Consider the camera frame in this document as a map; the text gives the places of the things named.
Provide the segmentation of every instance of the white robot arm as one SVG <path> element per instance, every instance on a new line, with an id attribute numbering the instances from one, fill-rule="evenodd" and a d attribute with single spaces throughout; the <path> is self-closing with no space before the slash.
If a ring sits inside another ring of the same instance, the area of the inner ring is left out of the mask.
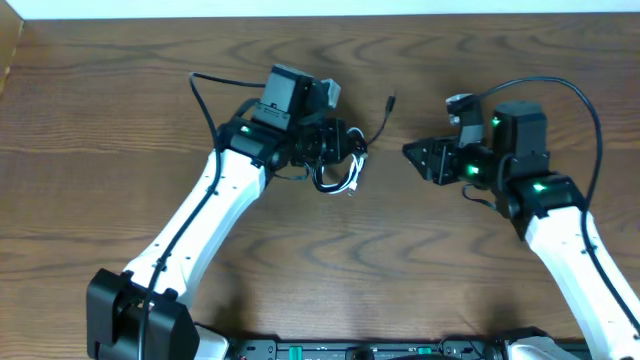
<path id="1" fill-rule="evenodd" d="M 160 235 L 125 267 L 124 271 L 133 273 L 131 281 L 134 283 L 145 288 L 148 286 L 157 259 L 207 192 L 217 166 L 215 151 L 209 155 L 196 186 Z M 153 291 L 162 294 L 173 289 L 177 292 L 177 301 L 191 307 L 202 275 L 213 256 L 236 220 L 265 188 L 264 167 L 256 167 L 251 162 L 250 157 L 233 150 L 222 152 L 223 167 L 216 188 L 218 194 L 207 201 L 182 235 L 182 240 L 173 248 Z"/>
<path id="2" fill-rule="evenodd" d="M 573 316 L 584 334 L 593 359 L 631 359 L 640 356 L 640 341 L 635 328 L 618 305 L 585 250 L 580 229 L 581 211 L 575 207 L 549 210 L 547 216 L 535 216 L 525 240 L 546 265 L 560 287 Z M 594 251 L 607 277 L 636 318 L 640 301 L 624 279 L 604 247 L 591 214 L 588 232 Z M 524 342 L 510 346 L 513 359 L 546 359 L 535 347 Z"/>
<path id="3" fill-rule="evenodd" d="M 264 87 L 216 130 L 193 77 Z M 362 131 L 349 130 L 335 109 L 333 80 L 275 65 L 265 84 L 192 74 L 215 149 L 197 184 L 160 235 L 120 275 L 101 269 L 87 289 L 87 352 L 94 359 L 218 359 L 227 340 L 196 326 L 189 315 L 204 271 L 240 215 L 287 164 L 312 173 L 316 189 L 354 191 L 367 157 Z M 254 111 L 250 120 L 243 115 Z M 325 165 L 353 157 L 337 184 L 323 182 Z"/>
<path id="4" fill-rule="evenodd" d="M 572 89 L 589 109 L 596 128 L 597 160 L 583 197 L 570 177 L 549 170 L 547 117 L 540 104 L 499 104 L 491 120 L 492 146 L 484 134 L 483 98 L 530 81 L 553 82 Z M 447 185 L 460 180 L 463 196 L 486 205 L 513 224 L 521 240 L 540 257 L 575 316 L 596 360 L 640 358 L 640 302 L 607 253 L 588 212 L 602 162 L 600 121 L 591 102 L 570 82 L 553 77 L 512 80 L 479 94 L 447 99 L 458 136 L 433 137 L 407 144 L 405 156 L 425 180 Z M 496 203 L 472 199 L 468 187 L 491 190 Z M 569 359 L 546 336 L 522 333 L 500 340 L 512 360 Z"/>

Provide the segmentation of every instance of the black cable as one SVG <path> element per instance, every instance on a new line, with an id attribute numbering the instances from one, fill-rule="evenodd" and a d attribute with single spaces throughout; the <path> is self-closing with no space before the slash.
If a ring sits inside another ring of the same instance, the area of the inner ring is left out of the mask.
<path id="1" fill-rule="evenodd" d="M 387 120 L 389 120 L 389 115 L 391 115 L 391 112 L 393 111 L 393 106 L 395 104 L 396 104 L 396 93 L 394 92 L 392 96 L 389 96 L 389 98 L 387 99 L 387 105 L 384 107 L 385 115 L 384 115 L 384 120 L 382 120 L 382 125 L 380 125 L 378 132 L 375 135 L 373 135 L 373 137 L 371 138 L 371 141 L 367 143 L 368 145 L 373 144 L 373 142 L 378 139 L 380 134 L 382 134 L 382 130 L 384 130 L 384 126 L 387 124 Z"/>
<path id="2" fill-rule="evenodd" d="M 622 299 L 622 296 L 620 296 L 615 286 L 613 285 L 613 283 L 605 273 L 604 269 L 602 268 L 602 265 L 600 264 L 600 261 L 598 260 L 598 257 L 595 254 L 593 244 L 591 244 L 591 240 L 589 240 L 589 233 L 587 231 L 587 214 L 589 212 L 589 207 L 591 206 L 593 193 L 595 192 L 595 189 L 596 189 L 598 175 L 600 174 L 600 166 L 602 164 L 602 152 L 604 147 L 603 141 L 602 141 L 602 126 L 600 124 L 600 117 L 598 116 L 598 113 L 596 112 L 596 109 L 594 108 L 591 101 L 589 101 L 586 95 L 584 95 L 584 93 L 577 86 L 575 86 L 568 80 L 558 78 L 558 77 L 550 77 L 550 76 L 532 76 L 532 77 L 507 81 L 503 84 L 500 84 L 498 86 L 495 86 L 485 91 L 484 93 L 476 96 L 475 98 L 471 98 L 468 101 L 461 100 L 460 103 L 456 105 L 456 107 L 465 106 L 471 103 L 472 101 L 480 101 L 481 99 L 484 99 L 491 94 L 495 94 L 496 92 L 503 90 L 509 86 L 513 86 L 513 85 L 517 85 L 525 82 L 532 82 L 532 81 L 553 82 L 553 83 L 562 84 L 570 88 L 576 93 L 576 95 L 578 95 L 580 100 L 582 100 L 584 105 L 587 107 L 587 110 L 589 110 L 589 113 L 591 114 L 591 117 L 593 119 L 593 125 L 596 132 L 596 161 L 593 168 L 593 175 L 591 176 L 591 181 L 589 182 L 589 189 L 587 190 L 584 209 L 582 209 L 582 216 L 580 217 L 580 228 L 582 231 L 582 240 L 584 241 L 585 249 L 589 254 L 589 257 L 591 258 L 591 262 L 593 262 L 593 266 L 596 268 L 596 271 L 600 275 L 602 282 L 604 282 L 605 286 L 607 287 L 607 289 L 609 290 L 613 298 L 616 300 L 616 302 L 622 309 L 622 312 L 624 312 L 626 317 L 629 319 L 629 322 L 631 322 L 631 324 L 635 328 L 637 332 L 636 336 L 639 336 L 640 322 L 638 322 L 638 320 L 635 318 L 635 316 L 631 312 L 631 309 L 629 309 L 627 304 L 625 304 L 624 300 Z"/>
<path id="3" fill-rule="evenodd" d="M 215 77 L 215 76 L 211 76 L 211 75 L 206 75 L 206 74 L 201 74 L 201 73 L 196 73 L 196 72 L 192 72 L 192 73 L 189 74 L 189 85 L 191 85 L 191 91 L 193 92 L 193 95 L 198 100 L 198 104 L 200 105 L 200 109 L 202 109 L 202 112 L 204 113 L 204 117 L 207 119 L 207 125 L 209 125 L 209 131 L 211 132 L 211 137 L 212 137 L 213 144 L 214 144 L 214 147 L 215 147 L 215 142 L 216 142 L 216 139 L 218 138 L 217 135 L 216 135 L 216 127 L 213 124 L 213 120 L 211 119 L 211 115 L 209 115 L 209 112 L 207 111 L 207 107 L 205 106 L 204 101 L 202 100 L 202 97 L 200 96 L 200 93 L 198 92 L 198 89 L 196 89 L 196 84 L 193 81 L 194 78 L 200 78 L 200 79 L 215 81 L 215 82 L 219 82 L 219 83 L 222 83 L 222 84 L 244 86 L 244 87 L 252 87 L 252 88 L 263 88 L 263 87 L 265 87 L 265 84 L 250 83 L 250 82 L 236 81 L 236 80 L 228 80 L 228 79 L 223 79 L 223 78 L 219 78 L 219 77 Z"/>
<path id="4" fill-rule="evenodd" d="M 484 199 L 474 199 L 474 198 L 470 198 L 469 196 L 467 196 L 467 189 L 470 187 L 474 187 L 475 189 L 478 190 L 482 190 L 481 188 L 473 185 L 473 184 L 466 184 L 465 186 L 462 187 L 462 197 L 464 197 L 467 200 L 471 200 L 473 202 L 477 202 L 478 204 L 482 204 L 488 208 L 490 208 L 491 210 L 497 211 L 496 205 L 490 201 L 484 200 Z"/>
<path id="5" fill-rule="evenodd" d="M 211 118 L 211 114 L 209 114 L 209 110 L 207 110 L 207 106 L 205 105 L 204 100 L 202 100 L 202 96 L 200 96 L 200 92 L 198 92 L 198 89 L 196 88 L 196 85 L 193 81 L 194 78 L 201 78 L 205 80 L 216 81 L 223 84 L 245 86 L 245 87 L 260 88 L 265 86 L 264 84 L 227 80 L 227 79 L 222 79 L 215 76 L 210 76 L 210 75 L 205 75 L 205 74 L 200 74 L 195 72 L 192 72 L 189 74 L 189 84 L 191 85 L 191 91 L 193 92 L 193 95 L 196 97 L 196 100 L 200 105 L 200 109 L 202 110 L 202 113 L 204 114 L 204 117 L 207 120 L 207 124 L 209 125 L 209 130 L 211 131 L 211 138 L 213 140 L 213 148 L 215 149 L 215 156 L 216 156 L 216 172 L 213 177 L 213 181 L 211 182 L 211 185 L 207 188 L 207 192 L 205 193 L 202 200 L 200 200 L 200 202 L 195 207 L 195 209 L 193 209 L 193 211 L 191 212 L 187 220 L 185 220 L 185 222 L 182 224 L 180 229 L 178 229 L 178 232 L 176 232 L 176 234 L 173 236 L 173 238 L 169 242 L 169 245 L 167 245 L 167 248 L 162 252 L 162 255 L 160 256 L 160 258 L 158 258 L 158 260 L 156 261 L 155 269 L 153 270 L 153 274 L 151 275 L 151 279 L 149 280 L 149 285 L 147 286 L 144 301 L 142 303 L 142 321 L 140 323 L 140 328 L 138 329 L 138 360 L 145 360 L 144 356 L 145 356 L 145 347 L 146 347 L 146 340 L 147 340 L 146 332 L 147 332 L 147 327 L 149 325 L 149 312 L 150 312 L 151 298 L 153 297 L 153 290 L 156 287 L 156 283 L 158 282 L 160 273 L 164 269 L 167 259 L 169 258 L 169 256 L 171 256 L 171 251 L 176 246 L 176 244 L 178 243 L 178 240 L 180 240 L 180 237 L 184 234 L 184 232 L 187 230 L 189 225 L 191 225 L 191 223 L 193 222 L 193 219 L 195 219 L 195 217 L 198 215 L 200 210 L 202 210 L 202 208 L 207 203 L 209 198 L 211 198 L 212 195 L 218 195 L 216 188 L 218 186 L 218 183 L 220 182 L 220 177 L 222 175 L 222 155 L 220 154 L 220 148 L 218 145 L 218 133 L 216 131 L 215 124 L 213 123 L 213 119 Z"/>

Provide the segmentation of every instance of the wooden table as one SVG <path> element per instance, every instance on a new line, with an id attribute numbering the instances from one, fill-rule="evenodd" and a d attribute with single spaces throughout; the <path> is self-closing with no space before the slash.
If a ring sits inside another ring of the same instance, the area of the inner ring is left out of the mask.
<path id="1" fill-rule="evenodd" d="M 0 101 L 0 358 L 83 359 L 85 290 L 120 271 L 186 197 L 211 149 L 189 71 L 265 81 L 285 63 L 343 88 L 339 114 L 389 124 L 355 197 L 274 180 L 209 267 L 195 320 L 282 338 L 437 338 L 537 325 L 581 337 L 542 263 L 461 185 L 400 149 L 452 134 L 444 99 L 566 77 L 603 121 L 593 212 L 640 289 L 640 16 L 412 16 L 28 22 Z M 258 90 L 202 83 L 215 118 Z M 549 117 L 552 166 L 586 190 L 594 131 L 574 94 L 513 88 Z"/>

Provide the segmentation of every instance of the green led light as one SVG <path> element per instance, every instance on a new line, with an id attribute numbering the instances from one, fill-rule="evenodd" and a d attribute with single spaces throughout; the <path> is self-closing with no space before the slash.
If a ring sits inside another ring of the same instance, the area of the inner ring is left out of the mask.
<path id="1" fill-rule="evenodd" d="M 547 189 L 547 187 L 542 185 L 542 184 L 539 184 L 539 183 L 533 184 L 533 190 L 535 190 L 536 192 L 540 192 L 540 191 L 546 190 L 546 189 Z"/>

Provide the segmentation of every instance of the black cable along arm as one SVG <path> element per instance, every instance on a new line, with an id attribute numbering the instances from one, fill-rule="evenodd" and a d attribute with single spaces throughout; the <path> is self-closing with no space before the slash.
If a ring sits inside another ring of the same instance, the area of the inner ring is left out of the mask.
<path id="1" fill-rule="evenodd" d="M 180 240 L 180 237 L 187 230 L 191 222 L 193 222 L 193 219 L 195 219 L 195 217 L 198 215 L 198 213 L 204 207 L 207 201 L 211 198 L 211 196 L 218 194 L 216 191 L 216 188 L 218 186 L 218 183 L 220 182 L 220 176 L 222 174 L 222 155 L 220 154 L 220 148 L 218 146 L 218 133 L 216 131 L 216 127 L 213 122 L 213 119 L 211 118 L 211 114 L 207 109 L 207 105 L 204 103 L 204 100 L 202 99 L 202 96 L 200 96 L 200 92 L 196 87 L 196 84 L 194 82 L 195 78 L 215 81 L 215 82 L 228 84 L 228 85 L 236 85 L 236 86 L 244 86 L 244 87 L 252 87 L 252 88 L 265 87 L 265 84 L 228 80 L 228 79 L 223 79 L 223 78 L 205 75 L 205 74 L 196 73 L 196 72 L 192 72 L 191 74 L 189 74 L 189 84 L 191 85 L 191 91 L 193 92 L 193 95 L 196 97 L 196 100 L 198 100 L 198 105 L 200 105 L 200 109 L 202 109 L 202 113 L 204 114 L 204 117 L 207 120 L 207 125 L 209 125 L 209 131 L 211 132 L 211 139 L 213 140 L 213 148 L 215 149 L 215 152 L 216 152 L 216 172 L 213 177 L 213 181 L 211 182 L 211 186 L 209 186 L 209 188 L 207 189 L 206 194 L 204 195 L 202 200 L 200 200 L 200 202 L 195 207 L 195 209 L 193 209 L 193 211 L 191 212 L 187 220 L 185 220 L 184 224 L 182 224 L 178 232 L 176 232 L 176 234 L 173 236 L 173 239 L 171 239 L 171 242 L 169 243 L 167 248 L 164 250 L 160 258 L 158 258 L 158 261 L 156 262 L 155 269 L 153 270 L 153 274 L 151 275 L 151 280 L 149 281 L 149 286 L 147 286 L 144 301 L 142 303 L 142 313 L 143 313 L 142 322 L 140 323 L 140 328 L 138 329 L 138 360 L 145 360 L 145 357 L 144 357 L 145 345 L 147 340 L 146 332 L 147 332 L 147 327 L 149 325 L 151 297 L 153 296 L 153 289 L 155 289 L 156 287 L 156 283 L 158 282 L 160 273 L 162 272 L 162 269 L 164 268 L 167 262 L 167 259 L 171 255 L 171 251 L 176 246 L 176 244 L 178 243 L 178 240 Z"/>

